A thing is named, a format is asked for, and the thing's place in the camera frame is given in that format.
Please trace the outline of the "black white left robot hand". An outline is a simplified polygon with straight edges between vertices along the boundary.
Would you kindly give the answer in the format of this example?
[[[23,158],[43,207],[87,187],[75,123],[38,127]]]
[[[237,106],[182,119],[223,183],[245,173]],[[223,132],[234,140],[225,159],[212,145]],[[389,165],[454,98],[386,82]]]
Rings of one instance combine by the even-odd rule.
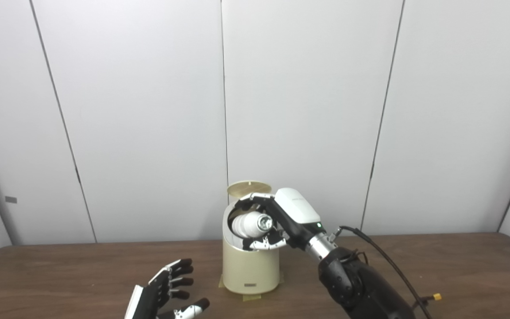
[[[192,259],[178,259],[163,266],[148,284],[136,285],[126,308],[125,319],[194,319],[210,307],[207,298],[171,310],[162,308],[172,299],[187,300],[190,293],[179,289],[191,286],[194,279],[184,277],[192,274]]]

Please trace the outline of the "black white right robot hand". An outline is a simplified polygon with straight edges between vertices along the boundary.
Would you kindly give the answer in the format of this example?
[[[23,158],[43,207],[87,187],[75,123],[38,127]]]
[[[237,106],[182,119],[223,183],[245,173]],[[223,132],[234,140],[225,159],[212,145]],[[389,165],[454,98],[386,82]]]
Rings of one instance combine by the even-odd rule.
[[[326,234],[321,218],[295,189],[281,188],[275,194],[253,192],[239,198],[235,208],[262,208],[286,234],[286,244],[307,250]]]

